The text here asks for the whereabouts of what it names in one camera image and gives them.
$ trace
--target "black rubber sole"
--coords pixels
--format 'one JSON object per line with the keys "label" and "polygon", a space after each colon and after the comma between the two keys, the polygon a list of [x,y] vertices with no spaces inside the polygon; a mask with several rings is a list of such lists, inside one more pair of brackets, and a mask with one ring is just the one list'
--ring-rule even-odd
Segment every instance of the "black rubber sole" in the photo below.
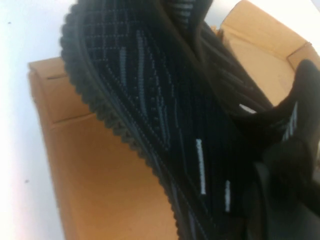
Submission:
{"label": "black rubber sole", "polygon": [[79,13],[79,4],[71,7],[70,13],[65,17],[65,24],[62,27],[62,38],[60,44],[62,46],[61,57],[65,62],[65,70],[69,74],[69,79],[72,85],[75,86],[77,94],[81,95],[82,101],[89,106],[91,112],[96,114],[96,118],[102,122],[108,129],[112,129],[115,136],[121,137],[124,144],[128,144],[132,151],[136,151],[137,155],[145,160],[145,164],[152,168],[152,173],[158,178],[159,184],[163,187],[164,193],[168,197],[168,202],[171,205],[175,225],[177,227],[177,235],[179,240],[187,240],[183,230],[178,223],[178,216],[176,215],[175,206],[170,200],[170,195],[164,186],[161,178],[153,166],[151,160],[143,151],[138,141],[130,133],[129,128],[124,124],[117,111],[113,108],[112,103],[102,95],[99,88],[94,84],[93,77],[85,70],[86,63],[84,57],[79,52],[79,39],[76,34],[76,22]]}

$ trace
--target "grey stripe pattern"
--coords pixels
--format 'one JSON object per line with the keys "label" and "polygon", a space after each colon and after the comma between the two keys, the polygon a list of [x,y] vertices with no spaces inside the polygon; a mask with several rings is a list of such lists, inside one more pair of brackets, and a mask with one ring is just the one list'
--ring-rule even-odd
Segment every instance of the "grey stripe pattern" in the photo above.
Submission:
{"label": "grey stripe pattern", "polygon": [[164,107],[164,123],[165,123],[165,129],[166,129],[166,143],[170,144],[170,130],[169,130],[169,124],[168,124],[167,106]]}
{"label": "grey stripe pattern", "polygon": [[146,100],[145,100],[145,79],[144,79],[144,68],[145,68],[145,52],[144,52],[144,41],[142,38],[142,34],[139,30],[136,31],[136,40],[138,47],[138,91],[139,91],[139,99],[140,99],[140,107],[142,113],[148,117],[147,108],[146,108]]}
{"label": "grey stripe pattern", "polygon": [[122,85],[127,88],[127,70],[126,70],[126,60],[127,60],[127,49],[121,47],[120,49],[120,79]]}
{"label": "grey stripe pattern", "polygon": [[[125,19],[126,22],[129,22],[128,11],[127,10],[124,12],[124,19]],[[129,31],[130,31],[130,24],[126,24],[126,33],[125,34],[127,36],[129,34]]]}
{"label": "grey stripe pattern", "polygon": [[[114,9],[117,9],[117,1],[113,0]],[[113,26],[114,26],[114,39],[115,39],[115,46],[117,47],[119,45],[119,36],[118,36],[118,14],[116,12],[113,13]]]}
{"label": "grey stripe pattern", "polygon": [[182,17],[178,17],[178,16],[176,18],[180,23],[184,24],[184,26],[187,27],[187,24],[189,23],[188,18],[182,18]]}
{"label": "grey stripe pattern", "polygon": [[190,17],[191,15],[191,12],[189,11],[174,11],[174,13],[182,17]]}
{"label": "grey stripe pattern", "polygon": [[162,137],[163,137],[163,141],[166,143],[167,142],[167,131],[166,131],[166,126],[165,126],[165,118],[164,118],[164,114],[163,114],[164,99],[161,98],[161,100],[160,100],[160,97],[156,96],[156,103],[157,103],[157,108],[158,108]]}
{"label": "grey stripe pattern", "polygon": [[181,212],[180,205],[179,205],[177,189],[176,189],[176,186],[172,182],[171,182],[171,190],[172,190],[172,195],[173,195],[176,210],[179,212],[179,214],[181,214],[182,212]]}
{"label": "grey stripe pattern", "polygon": [[225,181],[225,189],[224,189],[224,205],[225,211],[227,213],[230,212],[230,204],[231,204],[231,182],[229,180]]}
{"label": "grey stripe pattern", "polygon": [[181,144],[182,159],[183,159],[183,169],[185,172],[187,172],[185,144],[184,144],[184,137],[182,136],[181,129],[179,129],[179,136],[180,136],[180,144]]}
{"label": "grey stripe pattern", "polygon": [[199,175],[200,175],[200,190],[202,195],[206,195],[206,174],[205,174],[205,161],[204,161],[204,152],[202,147],[202,140],[195,140],[196,151],[198,153],[199,161]]}
{"label": "grey stripe pattern", "polygon": [[189,215],[189,224],[190,224],[190,231],[191,231],[192,239],[197,240],[194,216],[192,216],[190,211],[188,212],[188,215]]}
{"label": "grey stripe pattern", "polygon": [[287,125],[287,129],[285,134],[283,135],[282,141],[288,140],[295,132],[297,128],[298,121],[298,102],[295,103],[292,115],[290,117],[289,123]]}
{"label": "grey stripe pattern", "polygon": [[168,3],[171,7],[176,8],[176,9],[188,9],[191,10],[194,8],[194,5],[192,3],[173,3],[169,2]]}

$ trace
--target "black sneaker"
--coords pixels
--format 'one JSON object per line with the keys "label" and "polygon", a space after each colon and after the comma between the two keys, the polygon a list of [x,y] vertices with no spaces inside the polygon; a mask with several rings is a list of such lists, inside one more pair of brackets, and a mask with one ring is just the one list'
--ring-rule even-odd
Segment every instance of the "black sneaker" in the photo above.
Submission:
{"label": "black sneaker", "polygon": [[255,163],[250,239],[320,238],[320,72],[302,61],[288,97],[270,111],[242,117],[238,128],[263,151]]}
{"label": "black sneaker", "polygon": [[82,99],[159,177],[183,239],[239,239],[261,156],[157,0],[80,0],[62,28]]}

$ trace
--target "shoe box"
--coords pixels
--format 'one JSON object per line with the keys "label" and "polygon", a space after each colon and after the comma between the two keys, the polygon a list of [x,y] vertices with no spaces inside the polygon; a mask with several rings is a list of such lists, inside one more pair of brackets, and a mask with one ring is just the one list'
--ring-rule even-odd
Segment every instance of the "shoe box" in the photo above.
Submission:
{"label": "shoe box", "polygon": [[[277,105],[312,45],[248,1],[217,30],[224,45]],[[176,240],[168,199],[143,159],[82,103],[60,58],[29,64],[66,240]]]}
{"label": "shoe box", "polygon": [[158,179],[82,103],[63,61],[29,67],[66,240],[177,240]]}
{"label": "shoe box", "polygon": [[274,106],[290,92],[303,59],[320,69],[320,57],[311,43],[247,0],[231,10],[220,29],[212,30]]}

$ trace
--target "white background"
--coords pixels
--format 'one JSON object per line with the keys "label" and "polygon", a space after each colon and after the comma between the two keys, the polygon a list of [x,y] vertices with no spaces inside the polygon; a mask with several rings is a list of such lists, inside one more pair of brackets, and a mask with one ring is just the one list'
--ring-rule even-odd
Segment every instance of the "white background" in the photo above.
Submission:
{"label": "white background", "polygon": [[[0,239],[63,240],[27,63],[60,54],[60,27],[74,0],[0,0]],[[238,0],[216,0],[219,26]],[[320,14],[310,0],[252,0],[320,52]]]}

